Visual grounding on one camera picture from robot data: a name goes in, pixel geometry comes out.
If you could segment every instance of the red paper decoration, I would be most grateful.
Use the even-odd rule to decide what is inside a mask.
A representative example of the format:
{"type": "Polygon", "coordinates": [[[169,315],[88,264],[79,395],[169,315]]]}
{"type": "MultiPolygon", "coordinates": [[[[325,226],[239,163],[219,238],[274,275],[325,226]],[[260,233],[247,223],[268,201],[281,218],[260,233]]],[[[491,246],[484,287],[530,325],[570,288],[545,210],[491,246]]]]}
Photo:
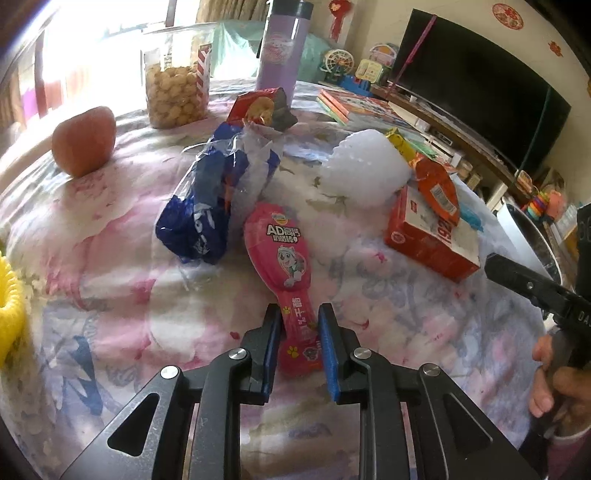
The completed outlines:
{"type": "Polygon", "coordinates": [[[523,28],[523,18],[510,5],[494,4],[492,6],[492,13],[499,22],[512,30],[521,30],[523,28]]]}
{"type": "Polygon", "coordinates": [[[345,15],[353,8],[353,4],[349,0],[330,0],[329,9],[335,19],[330,27],[330,39],[339,41],[340,30],[343,27],[343,19],[345,15]]]}
{"type": "Polygon", "coordinates": [[[562,50],[560,49],[560,46],[555,42],[555,41],[551,41],[548,43],[548,45],[550,46],[550,50],[552,50],[554,53],[556,53],[557,57],[562,57],[562,50]]]}

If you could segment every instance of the red cardboard box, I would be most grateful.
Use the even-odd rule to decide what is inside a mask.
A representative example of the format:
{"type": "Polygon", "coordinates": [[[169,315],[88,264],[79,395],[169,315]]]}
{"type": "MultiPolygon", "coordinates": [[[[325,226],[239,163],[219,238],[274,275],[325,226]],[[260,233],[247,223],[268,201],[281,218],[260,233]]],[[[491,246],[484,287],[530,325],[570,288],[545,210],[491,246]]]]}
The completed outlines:
{"type": "Polygon", "coordinates": [[[476,231],[462,219],[453,227],[408,185],[400,191],[392,209],[384,241],[454,282],[480,268],[476,231]]]}

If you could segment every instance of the metal screw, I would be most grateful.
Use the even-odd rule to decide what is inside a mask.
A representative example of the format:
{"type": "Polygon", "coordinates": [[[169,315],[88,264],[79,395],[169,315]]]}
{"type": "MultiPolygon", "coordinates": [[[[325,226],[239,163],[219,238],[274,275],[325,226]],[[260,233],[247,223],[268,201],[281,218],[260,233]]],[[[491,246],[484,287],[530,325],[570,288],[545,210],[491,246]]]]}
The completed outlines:
{"type": "Polygon", "coordinates": [[[164,367],[160,371],[160,376],[162,378],[165,378],[166,380],[170,380],[171,378],[174,378],[177,375],[178,375],[178,367],[175,367],[174,365],[169,365],[167,367],[164,367]]]}
{"type": "Polygon", "coordinates": [[[353,355],[355,358],[359,358],[359,360],[365,360],[371,356],[371,350],[369,348],[360,346],[353,351],[353,355]]]}
{"type": "Polygon", "coordinates": [[[429,377],[436,377],[441,373],[441,368],[435,364],[424,364],[423,373],[429,377]]]}
{"type": "Polygon", "coordinates": [[[228,353],[228,356],[232,360],[242,360],[244,357],[246,357],[246,350],[244,350],[244,348],[242,348],[242,347],[234,348],[234,349],[230,350],[230,353],[228,353]]]}

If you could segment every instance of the snack jar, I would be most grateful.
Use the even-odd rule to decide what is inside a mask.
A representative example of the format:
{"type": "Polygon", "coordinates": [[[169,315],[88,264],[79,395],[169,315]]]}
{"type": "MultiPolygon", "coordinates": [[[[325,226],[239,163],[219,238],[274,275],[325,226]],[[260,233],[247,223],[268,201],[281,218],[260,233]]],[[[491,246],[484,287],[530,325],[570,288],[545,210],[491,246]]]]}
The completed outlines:
{"type": "Polygon", "coordinates": [[[201,120],[209,103],[215,23],[170,27],[144,36],[144,83],[154,128],[201,120]]]}

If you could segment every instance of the book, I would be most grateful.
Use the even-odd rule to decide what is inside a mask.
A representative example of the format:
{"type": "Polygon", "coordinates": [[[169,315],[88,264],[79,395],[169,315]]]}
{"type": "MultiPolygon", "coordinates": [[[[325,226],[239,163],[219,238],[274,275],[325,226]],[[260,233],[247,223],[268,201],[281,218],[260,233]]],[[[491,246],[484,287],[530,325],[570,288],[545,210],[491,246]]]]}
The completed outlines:
{"type": "Polygon", "coordinates": [[[318,97],[338,118],[351,129],[386,131],[391,128],[413,130],[408,122],[392,110],[388,102],[356,95],[351,92],[322,89],[318,97]]]}
{"type": "Polygon", "coordinates": [[[339,125],[341,125],[342,127],[347,126],[347,117],[345,117],[341,112],[339,112],[334,105],[331,105],[328,99],[324,97],[318,97],[316,101],[320,104],[320,106],[326,112],[326,114],[328,116],[331,116],[339,125]]]}

